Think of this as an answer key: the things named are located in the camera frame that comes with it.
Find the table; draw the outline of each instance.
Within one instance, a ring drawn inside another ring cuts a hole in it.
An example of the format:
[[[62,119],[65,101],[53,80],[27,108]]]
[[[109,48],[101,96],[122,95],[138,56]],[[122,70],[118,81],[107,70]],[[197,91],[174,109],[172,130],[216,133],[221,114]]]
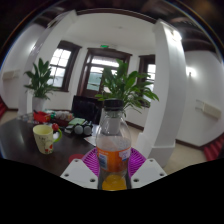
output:
[[[42,154],[33,135],[35,125],[15,118],[0,126],[0,150],[4,159],[33,165],[60,176],[69,165],[71,155],[86,154],[94,148],[83,136],[62,132],[61,140],[54,143],[53,153]],[[93,125],[93,136],[98,128]]]

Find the wooden window frame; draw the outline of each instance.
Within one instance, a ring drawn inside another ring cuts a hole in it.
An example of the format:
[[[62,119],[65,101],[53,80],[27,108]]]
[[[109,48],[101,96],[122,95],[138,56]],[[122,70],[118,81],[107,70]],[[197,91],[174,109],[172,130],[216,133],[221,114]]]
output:
[[[70,79],[72,76],[72,70],[77,58],[77,55],[79,53],[80,48],[82,48],[81,46],[78,46],[76,44],[73,44],[71,42],[68,41],[60,41],[60,43],[58,44],[57,48],[63,49],[63,50],[68,50],[71,51],[71,55],[68,59],[68,63],[65,67],[65,74],[64,74],[64,78],[63,78],[63,83],[62,83],[62,87],[58,87],[58,92],[69,92],[68,91],[68,87],[69,87],[69,83],[70,83]]]
[[[85,96],[85,90],[87,88],[89,75],[90,75],[90,69],[92,66],[101,67],[101,68],[110,67],[108,65],[91,63],[94,56],[117,58],[117,59],[123,60],[124,62],[128,64],[130,61],[130,57],[132,56],[132,54],[122,52],[122,51],[117,51],[114,49],[108,49],[108,48],[87,48],[87,49],[88,49],[88,52],[86,54],[86,58],[83,63],[83,68],[82,68],[80,79],[79,79],[79,87],[77,90],[78,96]],[[101,83],[100,83],[100,89],[98,93],[102,92],[103,90],[102,88],[103,87],[101,86]]]
[[[140,55],[140,63],[139,63],[139,73],[148,73],[148,65],[156,64],[156,56],[154,54],[151,55]],[[138,78],[137,82],[145,82],[146,78]],[[145,105],[144,102],[141,102],[143,107],[149,108],[149,106]]]

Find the bottle cap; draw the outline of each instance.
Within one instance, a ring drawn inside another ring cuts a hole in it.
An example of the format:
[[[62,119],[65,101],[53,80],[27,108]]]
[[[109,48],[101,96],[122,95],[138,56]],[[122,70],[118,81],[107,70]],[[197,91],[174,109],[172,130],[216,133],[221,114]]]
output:
[[[124,102],[123,100],[118,99],[107,99],[104,101],[104,110],[105,111],[118,111],[123,110]]]

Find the tiled floor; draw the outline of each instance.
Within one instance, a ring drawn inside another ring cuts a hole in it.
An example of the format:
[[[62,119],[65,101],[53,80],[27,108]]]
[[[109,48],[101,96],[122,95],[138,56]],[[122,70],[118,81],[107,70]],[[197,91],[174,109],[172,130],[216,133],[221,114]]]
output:
[[[6,112],[0,120],[0,125],[11,119],[14,119],[16,116],[17,112]],[[131,132],[132,147],[135,148],[138,134],[141,131],[133,127],[129,127],[129,129]],[[202,151],[176,144],[173,154],[171,155],[167,165],[163,169],[169,175],[187,166],[203,162],[206,162],[206,158]]]

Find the mug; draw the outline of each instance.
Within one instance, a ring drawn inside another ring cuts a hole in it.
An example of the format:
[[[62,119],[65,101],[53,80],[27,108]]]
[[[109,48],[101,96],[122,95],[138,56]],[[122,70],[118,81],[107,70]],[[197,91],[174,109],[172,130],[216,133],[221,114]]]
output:
[[[59,137],[53,138],[53,129],[48,125],[37,125],[33,128],[34,138],[37,143],[39,151],[43,154],[50,154],[53,152],[53,143],[61,139],[62,133],[58,129]]]

